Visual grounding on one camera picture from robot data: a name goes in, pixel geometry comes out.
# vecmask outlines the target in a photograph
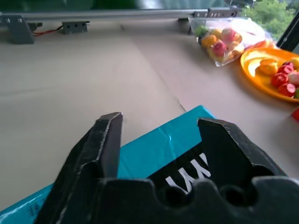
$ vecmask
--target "orange plate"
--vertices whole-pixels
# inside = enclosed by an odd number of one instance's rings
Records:
[[[258,89],[278,99],[288,102],[299,103],[299,99],[287,97],[279,93],[272,85],[271,76],[265,75],[257,68],[260,66],[260,61],[265,58],[271,58],[278,61],[278,66],[283,62],[291,60],[292,57],[299,57],[298,55],[280,49],[258,48],[250,49],[244,52],[241,56],[241,66],[245,76]]]

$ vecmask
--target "plastic bag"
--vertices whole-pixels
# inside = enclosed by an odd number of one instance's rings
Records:
[[[236,60],[246,49],[276,47],[270,34],[250,18],[189,20],[197,42],[217,67]]]

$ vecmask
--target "red wire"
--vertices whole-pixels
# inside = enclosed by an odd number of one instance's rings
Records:
[[[44,35],[44,34],[49,34],[49,33],[52,33],[52,32],[55,32],[57,30],[60,30],[62,28],[62,26],[58,27],[57,29],[51,29],[51,30],[47,30],[45,32],[33,32],[35,35],[35,37],[37,36],[41,36],[41,35]]]

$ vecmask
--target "green tree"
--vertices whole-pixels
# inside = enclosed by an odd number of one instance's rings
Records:
[[[250,17],[278,40],[294,17],[295,10],[287,7],[285,1],[260,0],[251,8],[245,7],[242,14]]]

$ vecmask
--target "beige surface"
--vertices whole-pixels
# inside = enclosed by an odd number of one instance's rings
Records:
[[[0,49],[0,210],[51,184],[100,115],[124,112],[126,144],[184,112],[116,23]]]
[[[122,27],[93,22],[85,34],[0,43],[0,210],[53,182],[71,147],[112,111],[125,112],[125,144],[183,113],[179,104],[204,105],[299,177],[294,105],[256,91],[238,63],[216,68],[176,21]]]

